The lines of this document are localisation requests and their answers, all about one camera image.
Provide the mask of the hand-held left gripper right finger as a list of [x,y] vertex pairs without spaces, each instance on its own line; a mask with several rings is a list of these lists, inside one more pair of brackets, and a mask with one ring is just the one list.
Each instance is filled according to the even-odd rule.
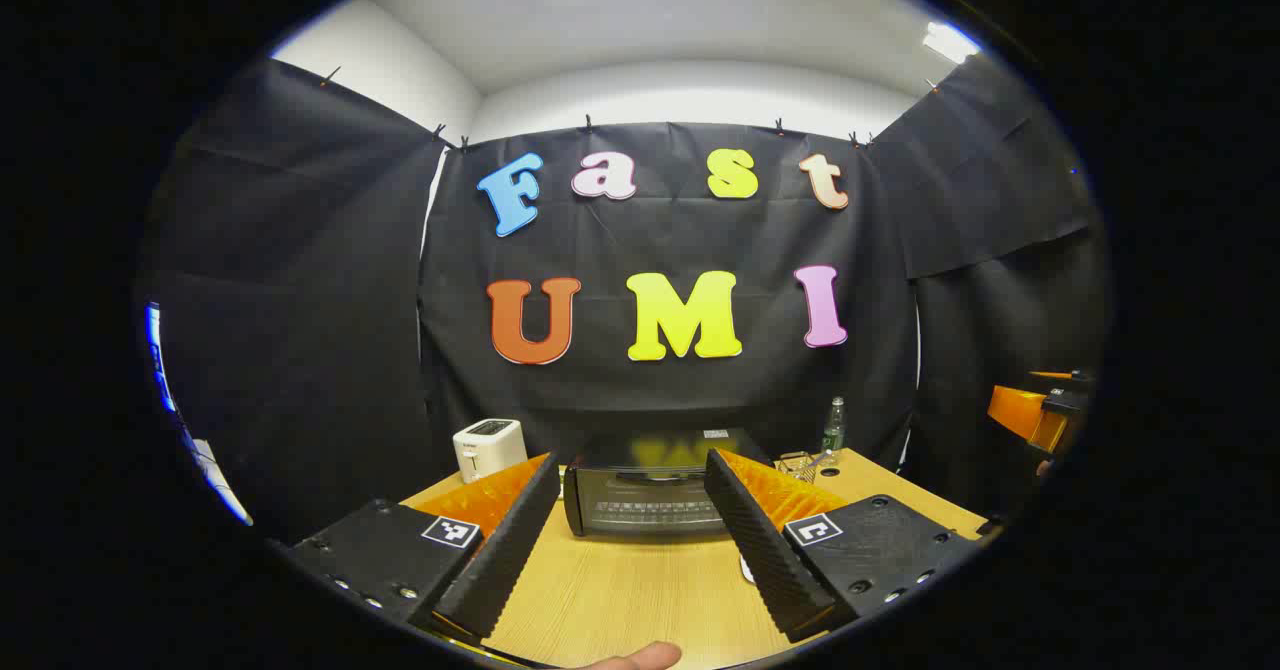
[[892,494],[847,501],[728,451],[704,487],[791,642],[886,611],[982,548]]

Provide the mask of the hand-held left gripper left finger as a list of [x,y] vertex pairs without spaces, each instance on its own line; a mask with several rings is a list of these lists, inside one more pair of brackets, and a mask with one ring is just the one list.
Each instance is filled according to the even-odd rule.
[[556,459],[543,453],[422,502],[374,500],[283,555],[396,623],[483,641],[559,492]]

